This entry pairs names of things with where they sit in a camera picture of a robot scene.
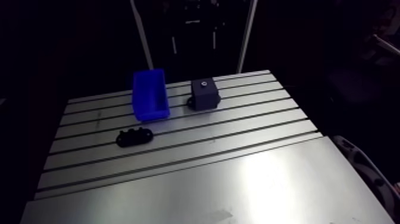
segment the black plastic part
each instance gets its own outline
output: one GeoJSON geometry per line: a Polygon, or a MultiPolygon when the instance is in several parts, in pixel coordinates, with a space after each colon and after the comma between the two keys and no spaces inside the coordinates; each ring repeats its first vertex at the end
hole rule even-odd
{"type": "Polygon", "coordinates": [[[192,110],[210,110],[218,107],[221,97],[212,78],[193,80],[192,96],[186,105],[192,110]]]}
{"type": "Polygon", "coordinates": [[[127,132],[120,131],[115,142],[119,147],[129,147],[141,145],[153,140],[153,132],[150,129],[139,128],[138,130],[129,129],[127,132]]]}

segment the dark background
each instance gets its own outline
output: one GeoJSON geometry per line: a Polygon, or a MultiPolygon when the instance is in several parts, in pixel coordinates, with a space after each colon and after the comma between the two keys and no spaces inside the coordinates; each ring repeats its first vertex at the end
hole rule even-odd
{"type": "MultiPolygon", "coordinates": [[[[250,1],[219,3],[136,1],[168,83],[236,73],[250,1]]],[[[243,72],[270,69],[323,133],[345,136],[397,182],[398,58],[378,66],[361,57],[390,3],[260,0],[243,72]]],[[[133,72],[148,66],[128,0],[1,4],[2,186],[6,216],[18,223],[66,100],[130,89],[133,72]]]]}

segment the aluminum table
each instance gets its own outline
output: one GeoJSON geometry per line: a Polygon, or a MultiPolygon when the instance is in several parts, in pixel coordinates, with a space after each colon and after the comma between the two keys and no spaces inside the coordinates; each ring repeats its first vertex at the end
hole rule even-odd
{"type": "Polygon", "coordinates": [[[71,99],[21,223],[393,223],[268,71],[214,78],[221,103],[141,123],[131,92],[71,99]],[[115,143],[150,128],[152,142],[115,143]]]}

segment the black 3d printed part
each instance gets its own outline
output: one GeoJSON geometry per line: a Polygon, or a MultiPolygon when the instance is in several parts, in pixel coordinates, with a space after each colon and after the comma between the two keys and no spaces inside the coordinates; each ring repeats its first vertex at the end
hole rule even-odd
{"type": "Polygon", "coordinates": [[[119,147],[129,147],[141,145],[153,140],[153,132],[150,129],[139,128],[138,130],[129,129],[127,132],[120,131],[116,139],[119,147]]]}

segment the blue box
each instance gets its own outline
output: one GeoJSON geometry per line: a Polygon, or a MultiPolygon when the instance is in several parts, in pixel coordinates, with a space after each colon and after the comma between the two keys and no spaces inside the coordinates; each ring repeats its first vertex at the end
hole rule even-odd
{"type": "Polygon", "coordinates": [[[163,69],[133,74],[132,106],[140,121],[162,119],[170,115],[163,69]]]}

